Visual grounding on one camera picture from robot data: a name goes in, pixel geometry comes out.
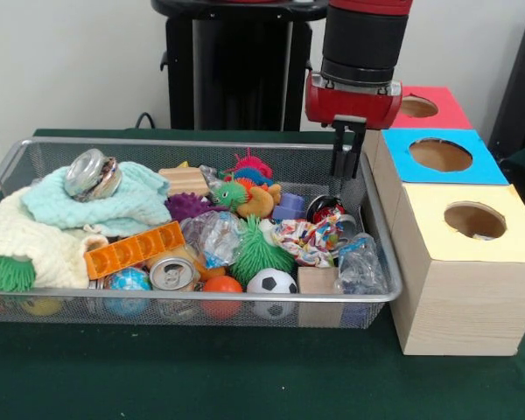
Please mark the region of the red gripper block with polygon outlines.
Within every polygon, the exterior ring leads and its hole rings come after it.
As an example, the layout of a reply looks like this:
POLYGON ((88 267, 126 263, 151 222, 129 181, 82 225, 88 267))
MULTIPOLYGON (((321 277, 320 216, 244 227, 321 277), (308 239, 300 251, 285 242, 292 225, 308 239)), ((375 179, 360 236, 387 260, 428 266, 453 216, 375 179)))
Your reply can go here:
POLYGON ((366 126, 370 130, 391 127, 402 105, 403 85, 392 80, 384 86, 357 87, 324 78, 319 72, 310 72, 305 81, 305 113, 309 121, 331 125, 334 128, 332 148, 332 175, 356 177, 366 126), (350 122, 353 132, 350 151, 345 155, 345 124, 354 118, 363 122, 350 122))

